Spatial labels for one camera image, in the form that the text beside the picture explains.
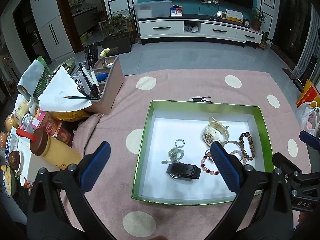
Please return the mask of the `silver metal bangle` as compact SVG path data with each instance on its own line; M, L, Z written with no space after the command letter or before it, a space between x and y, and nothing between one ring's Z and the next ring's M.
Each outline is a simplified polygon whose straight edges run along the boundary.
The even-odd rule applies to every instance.
M239 160L243 160L244 148L239 142L229 140L223 144L223 148L228 154L236 156Z

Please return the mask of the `cream white wrist watch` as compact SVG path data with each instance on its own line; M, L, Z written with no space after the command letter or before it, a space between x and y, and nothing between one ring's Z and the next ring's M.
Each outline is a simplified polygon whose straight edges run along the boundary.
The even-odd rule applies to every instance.
M209 147L215 141L223 145L229 140L228 126L224 126L221 122L210 117L207 126L203 130L202 139Z

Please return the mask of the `white plastic bag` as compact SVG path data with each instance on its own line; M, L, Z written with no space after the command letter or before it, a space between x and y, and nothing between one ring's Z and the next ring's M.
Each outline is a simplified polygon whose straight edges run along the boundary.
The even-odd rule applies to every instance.
M304 102L297 108L298 123L303 131L314 137L319 133L319 107L317 102Z

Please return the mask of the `yellow bear bottle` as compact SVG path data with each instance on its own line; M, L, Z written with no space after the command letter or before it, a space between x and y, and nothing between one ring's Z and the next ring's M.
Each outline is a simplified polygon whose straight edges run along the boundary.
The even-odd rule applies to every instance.
M80 153L55 138L44 129L39 128L34 133L34 140L30 141L31 152L44 158L48 163L65 170L69 165L78 165L82 159Z

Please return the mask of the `yellow red shopping bag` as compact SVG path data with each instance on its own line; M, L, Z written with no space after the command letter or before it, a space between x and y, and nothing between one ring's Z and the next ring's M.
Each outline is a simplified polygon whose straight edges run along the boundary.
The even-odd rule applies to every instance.
M315 107L315 106L319 107L319 101L320 101L319 91L310 80L307 80L296 102L296 106L299 107L301 104L305 102L309 102L311 103L312 107Z

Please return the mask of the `black wrist watch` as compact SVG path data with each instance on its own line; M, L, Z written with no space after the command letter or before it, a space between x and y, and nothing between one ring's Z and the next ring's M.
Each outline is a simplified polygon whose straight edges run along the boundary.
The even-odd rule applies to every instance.
M172 163L167 168L167 174L172 179L199 179L201 169L196 165L184 164L184 163Z

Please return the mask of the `orange snack packet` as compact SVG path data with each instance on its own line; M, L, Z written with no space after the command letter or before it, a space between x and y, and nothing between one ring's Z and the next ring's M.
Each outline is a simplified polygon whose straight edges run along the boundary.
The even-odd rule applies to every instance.
M64 122L76 122L88 118L90 115L84 110L79 110L73 112L50 112L50 116Z

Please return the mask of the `green cardboard box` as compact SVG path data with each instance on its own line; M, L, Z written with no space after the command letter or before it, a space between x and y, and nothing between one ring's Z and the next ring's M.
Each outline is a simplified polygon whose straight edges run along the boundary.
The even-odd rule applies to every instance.
M228 126L229 140L238 141L248 132L255 146L250 164L258 171L273 170L271 142L258 106L152 100L137 159L133 199L168 205L208 205L234 199L220 175L202 172L199 179L172 179L167 174L168 153L175 145L184 151L183 163L200 166L208 150L202 133L210 117Z

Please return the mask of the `pink desk organizer box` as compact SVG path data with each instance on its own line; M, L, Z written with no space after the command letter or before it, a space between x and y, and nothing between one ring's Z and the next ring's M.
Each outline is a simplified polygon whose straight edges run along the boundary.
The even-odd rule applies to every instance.
M103 66L103 59L99 59L94 65L94 73L107 74L105 80L99 83L101 97L92 100L92 105L84 110L91 113L110 114L116 96L118 95L125 79L121 69L119 56L111 56L105 59L106 66Z

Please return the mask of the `pink polka dot tablecloth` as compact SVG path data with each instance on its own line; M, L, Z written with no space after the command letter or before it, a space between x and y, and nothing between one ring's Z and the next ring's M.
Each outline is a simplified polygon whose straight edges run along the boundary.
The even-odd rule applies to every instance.
M200 166L202 134L210 118L228 128L227 152L241 133L255 146L251 165L273 169L280 152L309 173L306 145L290 104L272 77L244 70L159 70L128 76L108 115L95 114L77 129L73 147L82 155L103 142L111 156L86 198L117 239L204 239L229 208L234 193L220 175L172 179L168 153Z

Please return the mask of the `white paper sheet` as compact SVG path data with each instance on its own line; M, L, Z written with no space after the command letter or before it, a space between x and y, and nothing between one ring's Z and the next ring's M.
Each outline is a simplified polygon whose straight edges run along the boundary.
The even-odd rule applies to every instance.
M77 84L63 67L60 67L39 96L39 108L46 112L73 112L92 105L89 99L68 99L67 96L84 97Z

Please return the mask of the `white storage box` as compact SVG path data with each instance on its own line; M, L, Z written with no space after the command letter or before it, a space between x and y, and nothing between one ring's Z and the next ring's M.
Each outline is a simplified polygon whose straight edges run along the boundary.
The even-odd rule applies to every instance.
M8 163L9 155L16 151L20 155L18 169L15 171L24 176L28 181L34 182L40 168L46 168L49 172L56 172L60 169L48 163L44 158L34 155L30 150L30 141L11 134L7 138L4 159Z

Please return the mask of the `potted plant by cabinet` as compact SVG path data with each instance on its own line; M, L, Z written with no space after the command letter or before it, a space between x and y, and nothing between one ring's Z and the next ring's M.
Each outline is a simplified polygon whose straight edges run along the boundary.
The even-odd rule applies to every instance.
M251 18L252 18L252 29L255 31L260 31L261 24L266 20L266 16L264 15L264 12L257 7L253 7L251 10Z

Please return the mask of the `white tv cabinet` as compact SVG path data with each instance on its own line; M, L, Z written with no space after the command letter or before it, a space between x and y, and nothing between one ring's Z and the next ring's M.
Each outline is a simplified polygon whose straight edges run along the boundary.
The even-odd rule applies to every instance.
M160 18L138 22L140 39L156 38L203 38L260 44L262 33L251 28L225 23L221 21L199 20L192 18Z

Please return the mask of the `clear plastic storage bin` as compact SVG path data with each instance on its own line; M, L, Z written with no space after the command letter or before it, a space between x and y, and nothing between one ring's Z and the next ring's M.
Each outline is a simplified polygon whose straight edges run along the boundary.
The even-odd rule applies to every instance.
M152 1L133 5L138 20L170 17L172 1Z

